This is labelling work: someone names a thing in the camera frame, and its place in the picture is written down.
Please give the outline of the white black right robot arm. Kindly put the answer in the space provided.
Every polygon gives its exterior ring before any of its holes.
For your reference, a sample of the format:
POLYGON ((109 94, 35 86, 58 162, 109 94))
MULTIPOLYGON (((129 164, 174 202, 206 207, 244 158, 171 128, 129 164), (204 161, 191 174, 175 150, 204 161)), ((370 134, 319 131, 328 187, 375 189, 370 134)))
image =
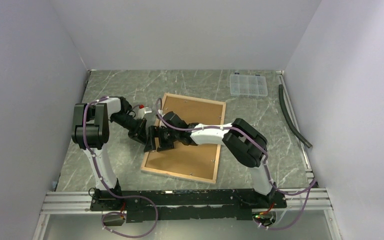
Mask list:
POLYGON ((255 193, 255 202, 262 208, 273 203, 274 181, 267 168, 267 139, 242 118, 222 125, 207 125, 199 122, 187 123, 170 111, 157 115, 161 126, 148 128, 144 152, 162 152, 174 148, 179 142, 185 146, 225 146, 235 159, 247 167, 255 193))

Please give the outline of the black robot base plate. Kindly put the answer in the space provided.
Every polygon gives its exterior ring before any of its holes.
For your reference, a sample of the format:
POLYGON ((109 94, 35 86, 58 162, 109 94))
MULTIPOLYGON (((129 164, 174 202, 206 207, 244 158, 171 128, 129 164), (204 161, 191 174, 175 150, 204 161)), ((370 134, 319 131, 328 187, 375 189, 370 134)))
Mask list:
POLYGON ((252 188, 206 190, 125 190, 122 198, 104 190, 91 195, 92 212, 125 211, 128 223, 164 220, 251 220, 257 211, 285 209, 284 194, 273 190, 262 195, 252 188))

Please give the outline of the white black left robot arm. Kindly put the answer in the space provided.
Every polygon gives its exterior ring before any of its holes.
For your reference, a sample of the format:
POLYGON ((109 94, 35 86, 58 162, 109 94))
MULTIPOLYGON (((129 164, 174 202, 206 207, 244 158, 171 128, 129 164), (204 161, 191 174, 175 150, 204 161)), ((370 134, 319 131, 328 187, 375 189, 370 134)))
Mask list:
POLYGON ((104 96, 74 106, 72 141, 83 150, 91 165, 95 177, 94 198, 103 198, 110 210, 119 209, 124 198, 106 147, 110 139, 110 123, 126 129, 131 140, 146 145, 145 115, 151 112, 151 108, 143 105, 132 106, 122 96, 104 96))

